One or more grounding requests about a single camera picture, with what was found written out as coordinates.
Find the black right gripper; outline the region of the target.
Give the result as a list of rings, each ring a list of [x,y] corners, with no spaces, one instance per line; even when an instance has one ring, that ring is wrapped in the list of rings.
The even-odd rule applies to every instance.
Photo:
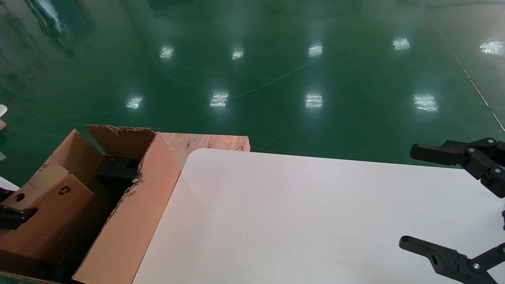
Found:
[[[498,198],[505,197],[505,144],[487,137],[474,142],[447,140],[441,146],[415,144],[410,157],[447,166],[459,165]],[[502,212],[505,231],[505,211]],[[470,259],[456,250],[403,236],[399,247],[426,257],[438,275],[462,284],[496,284],[488,271],[505,261],[505,244]]]

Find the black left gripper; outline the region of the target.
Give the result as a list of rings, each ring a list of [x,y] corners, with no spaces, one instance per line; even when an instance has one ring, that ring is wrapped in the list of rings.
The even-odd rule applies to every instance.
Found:
[[[5,201],[14,191],[0,189],[0,202]],[[38,212],[37,208],[28,208],[18,210],[4,205],[0,207],[0,228],[2,230],[17,230],[22,224],[26,223],[34,214]]]

